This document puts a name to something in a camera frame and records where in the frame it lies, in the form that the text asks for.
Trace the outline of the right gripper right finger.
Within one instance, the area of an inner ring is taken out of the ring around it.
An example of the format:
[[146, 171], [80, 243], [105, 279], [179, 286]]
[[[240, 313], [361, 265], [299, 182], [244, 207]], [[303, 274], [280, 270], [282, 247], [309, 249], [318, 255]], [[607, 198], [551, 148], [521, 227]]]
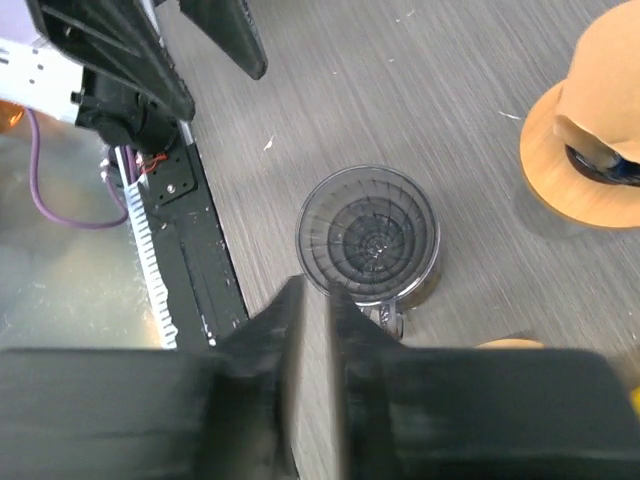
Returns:
[[639, 420], [581, 349], [417, 348], [328, 298], [342, 479], [635, 479]]

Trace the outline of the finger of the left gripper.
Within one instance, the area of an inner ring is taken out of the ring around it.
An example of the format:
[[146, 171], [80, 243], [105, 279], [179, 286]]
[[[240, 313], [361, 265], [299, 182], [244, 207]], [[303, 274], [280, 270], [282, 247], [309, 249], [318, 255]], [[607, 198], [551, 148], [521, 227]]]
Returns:
[[68, 57], [190, 121], [195, 103], [139, 1], [29, 1], [36, 30]]
[[253, 80], [267, 71], [268, 59], [245, 0], [180, 0], [180, 11]]

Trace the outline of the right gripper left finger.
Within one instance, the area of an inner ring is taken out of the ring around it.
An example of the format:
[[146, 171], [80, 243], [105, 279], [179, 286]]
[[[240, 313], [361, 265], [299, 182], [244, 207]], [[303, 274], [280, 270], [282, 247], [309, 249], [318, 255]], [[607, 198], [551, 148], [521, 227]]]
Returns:
[[294, 479], [305, 283], [214, 348], [7, 349], [5, 479]]

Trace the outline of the grey plastic dripper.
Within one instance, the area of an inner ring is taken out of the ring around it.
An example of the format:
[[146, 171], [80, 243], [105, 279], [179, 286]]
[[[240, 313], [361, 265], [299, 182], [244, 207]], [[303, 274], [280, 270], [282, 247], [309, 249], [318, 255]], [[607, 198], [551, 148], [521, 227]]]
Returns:
[[438, 217], [421, 186], [379, 165], [340, 170], [305, 200], [296, 251], [323, 294], [343, 286], [360, 306], [404, 301], [437, 269]]

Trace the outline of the wooden dripper ring holder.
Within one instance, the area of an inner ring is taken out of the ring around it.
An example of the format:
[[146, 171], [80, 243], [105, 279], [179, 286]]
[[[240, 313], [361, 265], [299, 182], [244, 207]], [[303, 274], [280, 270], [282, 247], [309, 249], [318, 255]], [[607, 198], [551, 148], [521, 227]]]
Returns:
[[637, 228], [639, 190], [597, 183], [582, 175], [554, 135], [561, 87], [557, 83], [536, 101], [522, 127], [519, 154], [528, 187], [547, 208], [578, 224], [609, 230]]

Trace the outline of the blue glass dripper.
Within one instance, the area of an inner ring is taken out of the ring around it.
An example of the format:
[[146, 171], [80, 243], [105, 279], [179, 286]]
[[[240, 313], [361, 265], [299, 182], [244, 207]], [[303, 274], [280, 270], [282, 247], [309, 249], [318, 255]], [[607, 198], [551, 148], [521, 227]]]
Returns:
[[566, 145], [567, 159], [581, 175], [605, 185], [639, 187], [639, 164], [615, 152], [612, 166], [597, 166], [574, 148]]

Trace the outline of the brown paper coffee filter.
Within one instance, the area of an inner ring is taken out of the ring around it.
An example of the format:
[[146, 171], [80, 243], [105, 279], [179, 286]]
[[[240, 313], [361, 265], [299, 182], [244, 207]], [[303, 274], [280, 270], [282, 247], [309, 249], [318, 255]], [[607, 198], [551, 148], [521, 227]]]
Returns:
[[639, 161], [639, 3], [594, 20], [576, 43], [555, 114], [633, 163]]

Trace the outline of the grey plastic measuring cup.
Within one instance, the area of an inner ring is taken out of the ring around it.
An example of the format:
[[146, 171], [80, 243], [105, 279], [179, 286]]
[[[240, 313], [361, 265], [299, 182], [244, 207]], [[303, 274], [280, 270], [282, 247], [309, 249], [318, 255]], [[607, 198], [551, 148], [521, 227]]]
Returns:
[[437, 275], [431, 280], [423, 281], [408, 296], [377, 306], [360, 306], [360, 310], [395, 340], [404, 337], [405, 320], [409, 313], [423, 305], [432, 295], [440, 282]]

